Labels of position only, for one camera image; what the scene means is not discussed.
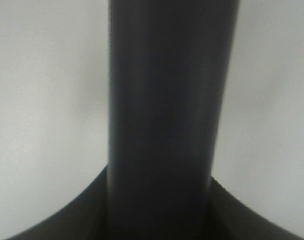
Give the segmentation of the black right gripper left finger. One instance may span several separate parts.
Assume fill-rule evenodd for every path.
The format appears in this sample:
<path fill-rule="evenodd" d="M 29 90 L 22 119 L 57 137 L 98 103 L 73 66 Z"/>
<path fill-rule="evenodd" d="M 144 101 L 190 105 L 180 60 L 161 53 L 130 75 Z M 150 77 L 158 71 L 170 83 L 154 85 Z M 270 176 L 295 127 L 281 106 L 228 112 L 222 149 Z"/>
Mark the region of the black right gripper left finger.
<path fill-rule="evenodd" d="M 72 202 L 11 240 L 106 240 L 106 169 Z"/>

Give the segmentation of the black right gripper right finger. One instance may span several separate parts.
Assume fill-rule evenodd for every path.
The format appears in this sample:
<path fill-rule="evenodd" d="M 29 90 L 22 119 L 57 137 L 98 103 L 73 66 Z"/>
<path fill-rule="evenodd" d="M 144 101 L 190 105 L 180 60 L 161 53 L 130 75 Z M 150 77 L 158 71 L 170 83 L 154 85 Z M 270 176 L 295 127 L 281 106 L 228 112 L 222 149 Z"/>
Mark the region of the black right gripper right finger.
<path fill-rule="evenodd" d="M 261 217 L 212 179 L 209 193 L 210 240 L 297 240 L 298 236 Z"/>

